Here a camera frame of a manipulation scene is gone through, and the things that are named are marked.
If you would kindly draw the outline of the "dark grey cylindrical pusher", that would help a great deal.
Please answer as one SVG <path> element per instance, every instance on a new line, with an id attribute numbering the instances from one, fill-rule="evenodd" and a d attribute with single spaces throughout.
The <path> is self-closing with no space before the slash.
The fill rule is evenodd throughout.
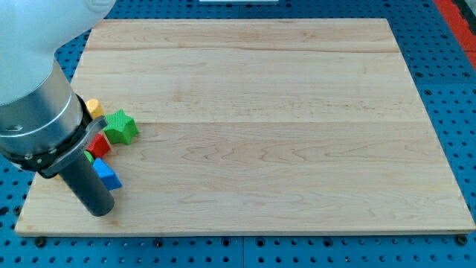
<path id="1" fill-rule="evenodd" d="M 114 208 L 114 197 L 84 153 L 62 169 L 59 175 L 93 216 L 104 216 Z"/>

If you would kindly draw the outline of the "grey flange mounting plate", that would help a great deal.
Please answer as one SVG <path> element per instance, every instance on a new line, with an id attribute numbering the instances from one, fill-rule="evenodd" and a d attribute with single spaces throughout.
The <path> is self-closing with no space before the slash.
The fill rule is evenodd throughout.
<path id="1" fill-rule="evenodd" d="M 1 154 L 21 170 L 39 173 L 46 179 L 52 178 L 66 169 L 73 161 L 83 156 L 83 151 L 92 143 L 94 137 L 107 126 L 106 118 L 101 115 L 92 119 L 82 98 L 77 96 L 83 112 L 82 121 L 78 128 L 61 144 L 53 147 L 53 153 L 15 154 L 1 149 Z"/>

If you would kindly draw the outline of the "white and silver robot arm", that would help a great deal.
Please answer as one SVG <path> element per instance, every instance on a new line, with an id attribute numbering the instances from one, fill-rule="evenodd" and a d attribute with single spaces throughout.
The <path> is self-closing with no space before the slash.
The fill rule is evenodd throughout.
<path id="1" fill-rule="evenodd" d="M 115 201 L 84 152 L 107 125 L 93 118 L 55 58 L 114 0 L 1 2 L 1 154 L 18 169 L 62 177 L 94 216 Z"/>

